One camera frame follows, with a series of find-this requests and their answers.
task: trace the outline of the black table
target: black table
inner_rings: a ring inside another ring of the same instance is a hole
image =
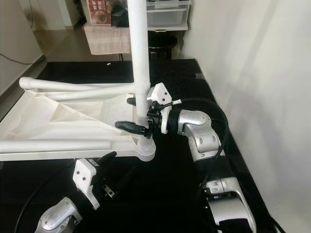
[[[60,62],[48,63],[39,79],[69,83],[131,83],[132,63]],[[214,100],[202,72],[194,59],[150,63],[151,85],[163,82],[173,100],[205,97]],[[186,105],[217,118],[202,103]],[[222,137],[217,123],[213,127]],[[206,232],[201,211],[195,205],[198,187],[196,170],[185,137],[155,133],[155,158],[142,162],[138,158],[115,158],[112,176],[137,168],[137,177],[128,195],[115,203],[102,205],[84,219],[77,232]],[[230,136],[225,152],[244,187],[255,216],[258,232],[275,232],[264,202],[249,174],[241,154]],[[5,162],[0,171],[0,232],[13,232],[18,214],[26,199],[55,170],[70,160]],[[19,232],[33,232],[42,213],[75,190],[73,169],[64,170],[53,179],[28,207]]]

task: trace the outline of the floor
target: floor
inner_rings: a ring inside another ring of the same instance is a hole
[[[92,55],[85,32],[81,27],[73,30],[34,31],[38,44],[48,62],[118,61],[118,54]],[[123,54],[131,60],[130,54]]]

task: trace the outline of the black stool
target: black stool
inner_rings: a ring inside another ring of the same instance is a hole
[[[149,60],[171,60],[177,38],[168,32],[148,32]]]

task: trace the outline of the red box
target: red box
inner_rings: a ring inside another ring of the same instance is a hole
[[[87,0],[93,25],[111,25],[113,0]]]

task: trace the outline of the white tube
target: white tube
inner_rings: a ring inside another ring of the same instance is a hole
[[[19,86],[25,90],[31,89],[51,89],[60,91],[84,91],[98,88],[97,86],[88,86],[84,84],[61,83],[47,80],[33,79],[30,77],[21,77]]]
[[[43,151],[76,151],[108,150],[109,141],[100,140],[2,140],[0,153],[43,152]]]
[[[147,95],[150,89],[146,0],[128,0],[137,123],[148,127]]]
[[[86,90],[86,91],[75,91],[75,92],[68,92],[68,93],[62,93],[62,94],[52,94],[52,95],[47,95],[47,97],[55,101],[78,100],[78,99],[86,99],[86,98],[100,97],[100,96],[128,94],[128,93],[134,93],[134,91],[135,91],[135,86],[133,83],[130,83],[130,84],[124,84],[120,86],[97,88],[97,89]]]

